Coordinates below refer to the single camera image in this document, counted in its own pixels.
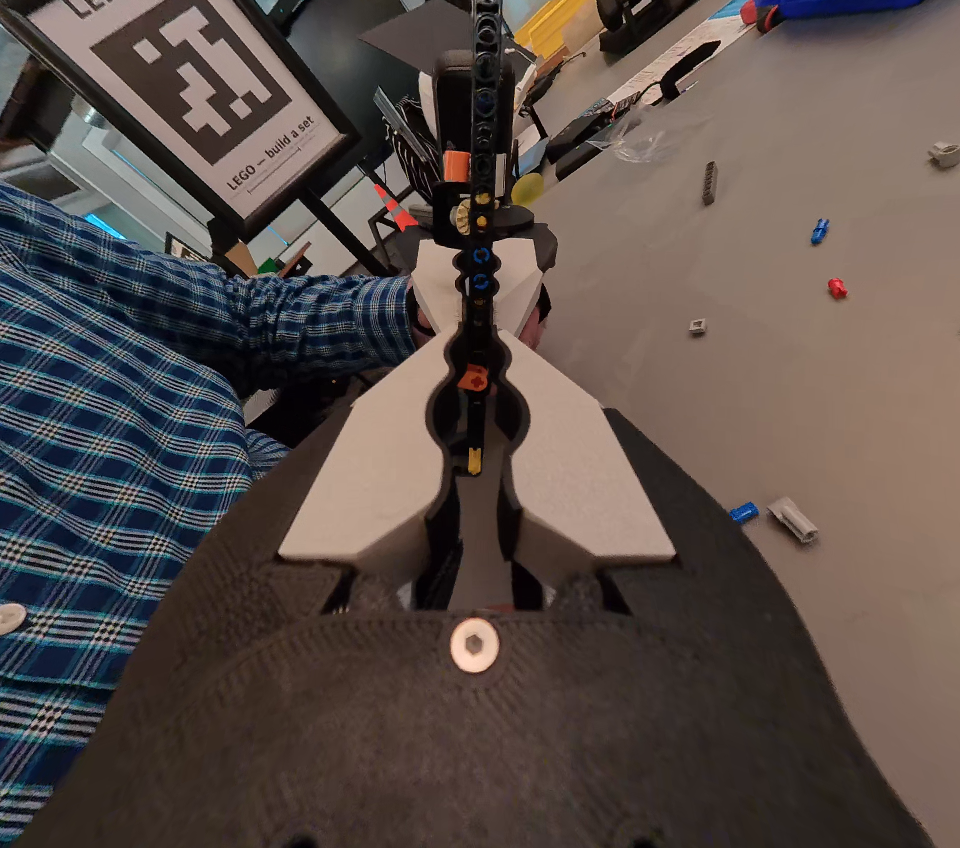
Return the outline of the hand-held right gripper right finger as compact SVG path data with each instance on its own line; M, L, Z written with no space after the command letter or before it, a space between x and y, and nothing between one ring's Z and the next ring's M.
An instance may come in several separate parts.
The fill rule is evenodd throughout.
M515 606L538 609L546 589L577 575L672 561L675 546L601 404L513 335L498 340L497 533Z

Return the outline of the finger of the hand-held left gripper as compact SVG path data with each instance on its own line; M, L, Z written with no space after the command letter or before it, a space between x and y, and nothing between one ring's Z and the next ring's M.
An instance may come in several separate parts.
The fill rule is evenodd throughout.
M493 298L492 321L501 333L519 334L538 302L544 274L533 240L501 240L494 245L500 266Z
M432 240L418 243L412 287L418 306L436 333L457 329L463 315L458 288L462 273L455 263L460 250Z

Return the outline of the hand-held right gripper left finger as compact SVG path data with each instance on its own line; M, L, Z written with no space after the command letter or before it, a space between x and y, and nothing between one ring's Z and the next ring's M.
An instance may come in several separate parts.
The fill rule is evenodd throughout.
M280 543L294 564L320 563L412 586L416 609L445 610L462 563L462 499L437 435L455 327L439 331L343 417Z

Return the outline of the black lego chassis assembly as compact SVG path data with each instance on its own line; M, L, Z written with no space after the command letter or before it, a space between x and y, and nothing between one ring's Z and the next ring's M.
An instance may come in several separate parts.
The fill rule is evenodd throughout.
M450 348L453 378L462 394L462 438L454 455L464 474L477 477L486 459L488 398L495 390L497 339L494 301L499 83L502 0L445 0L470 14L468 47L442 56L433 74L438 145L444 182L434 197L435 232L457 252L455 287L459 326Z

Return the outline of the person's left forearm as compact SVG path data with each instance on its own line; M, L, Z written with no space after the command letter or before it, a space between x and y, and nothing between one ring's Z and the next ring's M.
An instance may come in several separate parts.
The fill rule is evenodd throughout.
M2 248L43 290L220 372L240 396L400 365L404 277L228 276L150 251L2 184Z

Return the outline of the black curved lego panel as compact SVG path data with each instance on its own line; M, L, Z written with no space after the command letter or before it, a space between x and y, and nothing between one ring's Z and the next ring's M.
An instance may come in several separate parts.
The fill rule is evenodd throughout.
M702 42L675 62L658 81L661 103L669 103L681 94L679 82L690 75L697 67L710 59L721 46L720 40Z

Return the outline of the person's left hand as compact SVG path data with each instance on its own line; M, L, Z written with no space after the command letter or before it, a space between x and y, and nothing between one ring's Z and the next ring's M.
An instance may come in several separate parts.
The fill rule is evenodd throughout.
M412 287L408 287L405 296L405 309L409 322L411 336L414 340L415 349L424 347L431 338L434 338L436 331L429 321L424 310L417 302L416 295ZM541 286L537 303L529 314L518 338L532 350L536 350L542 340L546 318L551 309L551 301L545 286Z

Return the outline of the orange traffic cone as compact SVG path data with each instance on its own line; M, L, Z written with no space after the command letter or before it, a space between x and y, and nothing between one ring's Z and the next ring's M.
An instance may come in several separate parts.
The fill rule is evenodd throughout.
M397 231L403 232L407 228L419 225L419 222L411 215L411 213L406 208L401 206L400 202L391 190L389 190L380 182L375 181L373 185L378 196L383 202L384 209L386 210L385 220L389 220Z

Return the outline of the black sign stand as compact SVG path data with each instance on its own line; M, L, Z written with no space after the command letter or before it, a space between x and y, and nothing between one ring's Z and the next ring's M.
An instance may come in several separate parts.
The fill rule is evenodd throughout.
M354 260L366 269L370 275L378 277L390 277L399 274L399 270L389 262L382 262L377 255L367 249L366 246L357 238L347 225L338 218L333 210L327 206L323 199L313 189L304 185L297 192L298 200L301 201L309 212L325 227L327 231L346 249ZM231 251L236 252L240 247L246 244L240 242L234 232L219 218L211 218L207 223L207 229L211 237L211 261L224 268L232 275L243 274L246 277L253 277L258 273L257 266L252 262L244 263L241 266L241 258L236 254L235 259L229 259Z

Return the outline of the black box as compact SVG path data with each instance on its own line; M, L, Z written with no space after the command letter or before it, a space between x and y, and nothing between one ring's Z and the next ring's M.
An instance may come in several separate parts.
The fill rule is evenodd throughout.
M545 157L554 166L555 178L561 182L601 153L592 140L616 120L615 108L605 106L584 113L549 139Z

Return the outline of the yellow storage bins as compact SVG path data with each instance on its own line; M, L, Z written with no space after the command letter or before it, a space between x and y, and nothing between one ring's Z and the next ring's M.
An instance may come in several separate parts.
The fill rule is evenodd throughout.
M513 39L534 56L548 60L558 52L576 52L604 29L596 0L550 0Z

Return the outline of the black board panel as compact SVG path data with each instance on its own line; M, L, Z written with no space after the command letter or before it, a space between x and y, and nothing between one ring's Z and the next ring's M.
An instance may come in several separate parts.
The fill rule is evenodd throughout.
M377 88L392 102L420 100L419 71L361 39L407 11L402 0L303 0L287 40L356 130L357 141L310 177L310 189L330 201L337 184L368 159L392 152L388 127L375 103Z

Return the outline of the clear plastic bag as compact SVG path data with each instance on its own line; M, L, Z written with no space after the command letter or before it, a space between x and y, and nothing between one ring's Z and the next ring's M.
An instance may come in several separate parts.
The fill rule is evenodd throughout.
M713 118L710 112L688 109L678 101L642 105L601 129L586 145L626 163L650 165L678 154Z

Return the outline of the paper instruction sheet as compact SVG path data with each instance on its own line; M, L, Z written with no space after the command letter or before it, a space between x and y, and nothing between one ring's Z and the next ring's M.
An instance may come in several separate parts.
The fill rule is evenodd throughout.
M718 46L713 52L725 50L748 31L748 25L743 22L741 17L741 9L748 2L750 0L729 0L726 2L699 26L691 29L673 46L611 92L606 100L616 105L624 99L638 94L641 90L647 89L655 82L659 82L668 70L702 45L718 42Z

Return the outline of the blue plaid shirt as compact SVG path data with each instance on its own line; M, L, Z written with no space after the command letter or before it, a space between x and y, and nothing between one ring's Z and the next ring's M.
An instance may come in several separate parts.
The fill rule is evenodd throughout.
M181 356L2 327L2 843L91 740L151 615L288 449Z

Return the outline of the framed marker sign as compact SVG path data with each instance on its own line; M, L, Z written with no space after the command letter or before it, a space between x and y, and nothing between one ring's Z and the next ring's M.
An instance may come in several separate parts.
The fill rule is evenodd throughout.
M255 0L1 0L2 24L246 241L358 132Z

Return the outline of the red and black wheel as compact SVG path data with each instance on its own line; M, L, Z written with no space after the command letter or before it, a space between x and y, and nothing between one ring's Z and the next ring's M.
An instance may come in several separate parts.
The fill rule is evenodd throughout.
M753 26L761 35L767 34L780 25L786 16L775 4L758 4L756 0L746 0L739 9L744 26Z

